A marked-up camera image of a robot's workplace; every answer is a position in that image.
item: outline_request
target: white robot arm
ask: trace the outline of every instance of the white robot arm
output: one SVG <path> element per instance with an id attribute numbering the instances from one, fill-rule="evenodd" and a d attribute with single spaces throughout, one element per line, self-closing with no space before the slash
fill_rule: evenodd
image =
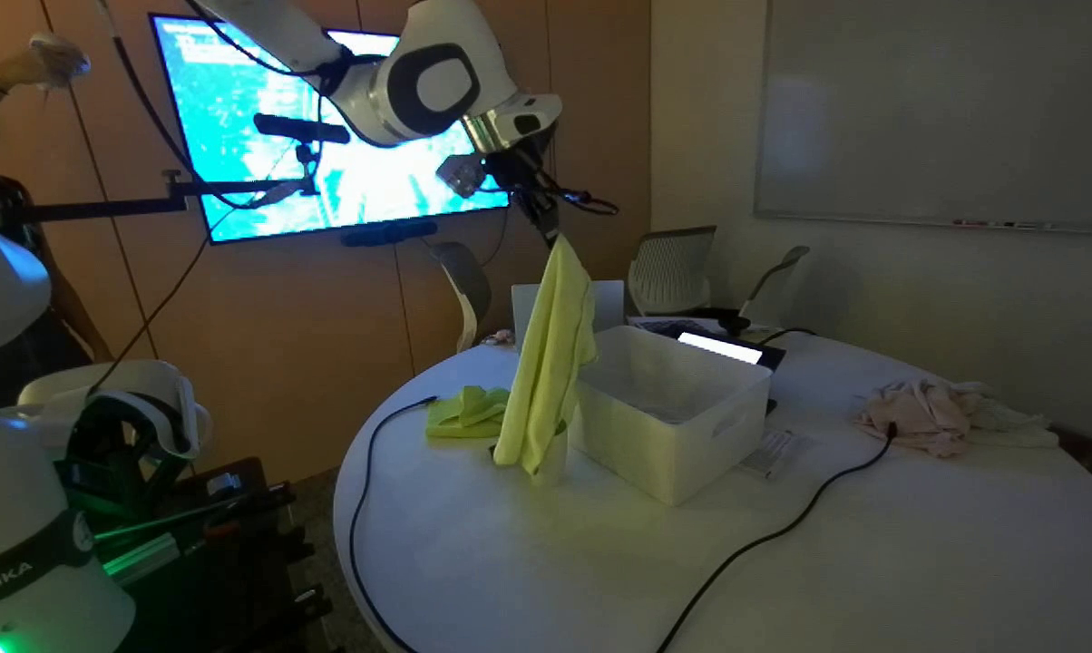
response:
<path id="1" fill-rule="evenodd" d="M 472 195 L 486 174 L 555 241 L 555 180 L 540 154 L 560 123 L 555 94 L 522 94 L 472 0 L 420 0 L 388 59 L 360 59 L 292 4 L 278 0 L 190 0 L 217 16 L 304 77 L 337 107 L 371 146 L 398 146 L 465 123 L 475 157 L 447 161 L 437 177 Z"/>
<path id="2" fill-rule="evenodd" d="M 0 344 L 52 301 L 47 267 L 0 236 Z M 104 582 L 47 439 L 0 411 L 0 649 L 112 649 L 134 604 Z"/>

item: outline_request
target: television screen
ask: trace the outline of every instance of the television screen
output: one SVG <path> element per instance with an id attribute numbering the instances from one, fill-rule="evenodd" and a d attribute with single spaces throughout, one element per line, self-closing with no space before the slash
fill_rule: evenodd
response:
<path id="1" fill-rule="evenodd" d="M 298 143 L 258 134 L 255 114 L 286 120 L 343 123 L 304 79 L 278 77 L 217 39 L 202 18 L 148 16 L 157 51 L 175 98 L 175 115 L 190 146 L 190 162 L 202 180 L 301 177 Z M 217 21 L 234 45 L 268 59 L 239 28 Z M 354 55 L 388 55 L 398 38 L 329 33 Z M 465 127 L 398 148 L 373 148 L 347 131 L 347 146 L 321 143 L 315 194 L 292 194 L 283 204 L 232 212 L 202 195 L 211 243 L 242 243 L 263 236 L 321 232 L 373 225 L 417 230 L 430 217 L 504 212 L 508 194 L 486 180 L 475 195 L 457 195 L 437 180 L 447 157 L 472 154 Z"/>

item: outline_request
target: wall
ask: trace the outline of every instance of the wall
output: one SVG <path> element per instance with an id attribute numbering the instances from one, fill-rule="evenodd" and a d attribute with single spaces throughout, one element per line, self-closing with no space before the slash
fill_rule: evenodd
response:
<path id="1" fill-rule="evenodd" d="M 1092 437 L 1092 236 L 1009 236 L 754 217 L 764 0 L 651 4 L 651 225 L 717 225 L 713 283 L 742 296 L 792 243 L 775 296 L 816 327 Z"/>
<path id="2" fill-rule="evenodd" d="M 141 85 L 168 115 L 145 11 L 177 0 L 108 0 Z M 304 0 L 337 28 L 393 33 L 410 4 Z M 563 212 L 563 230 L 593 275 L 621 275 L 649 225 L 649 7 L 632 0 L 479 0 L 522 92 L 566 98 L 552 174 L 621 204 L 618 217 Z M 0 55 L 30 33 L 78 39 L 95 74 L 72 94 L 17 92 L 0 109 L 0 169 L 35 204 L 163 195 L 175 157 L 145 123 L 112 55 L 104 16 L 87 0 L 0 0 Z M 52 248 L 119 352 L 141 316 L 196 256 L 191 212 L 52 225 Z M 545 248 L 526 217 L 504 232 L 451 232 L 486 263 L 494 313 L 508 323 L 508 283 L 538 281 Z M 452 352 L 457 306 L 429 243 L 347 250 L 337 236 L 202 250 L 183 285 L 134 354 L 175 358 L 215 415 L 202 466 L 261 457 L 268 477 L 335 469 L 362 418 L 410 375 Z"/>

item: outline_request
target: yellow cloth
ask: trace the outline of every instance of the yellow cloth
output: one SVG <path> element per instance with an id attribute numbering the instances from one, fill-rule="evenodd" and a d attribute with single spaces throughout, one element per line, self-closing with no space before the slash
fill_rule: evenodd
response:
<path id="1" fill-rule="evenodd" d="M 560 236 L 522 337 L 494 450 L 498 466 L 520 466 L 538 477 L 552 439 L 574 420 L 578 375 L 591 358 L 591 301 L 591 281 L 570 241 Z"/>
<path id="2" fill-rule="evenodd" d="M 504 388 L 469 386 L 460 394 L 429 406 L 429 439 L 498 439 L 504 402 Z"/>

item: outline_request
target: tabletop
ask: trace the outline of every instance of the tabletop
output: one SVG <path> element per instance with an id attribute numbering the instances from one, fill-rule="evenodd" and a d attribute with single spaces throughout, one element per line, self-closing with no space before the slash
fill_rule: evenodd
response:
<path id="1" fill-rule="evenodd" d="M 394 649 L 660 649 L 725 555 L 878 452 L 858 425 L 872 392 L 924 377 L 827 337 L 782 348 L 774 457 L 677 507 L 578 443 L 560 478 L 533 483 L 489 466 L 489 443 L 429 443 L 425 411 L 394 415 L 508 386 L 516 348 L 479 344 L 417 375 L 360 428 L 337 477 L 335 545 L 360 610 L 379 613 Z M 1047 432 L 983 437 L 953 460 L 891 448 L 798 530 L 736 559 L 672 649 L 1092 649 L 1092 477 Z"/>

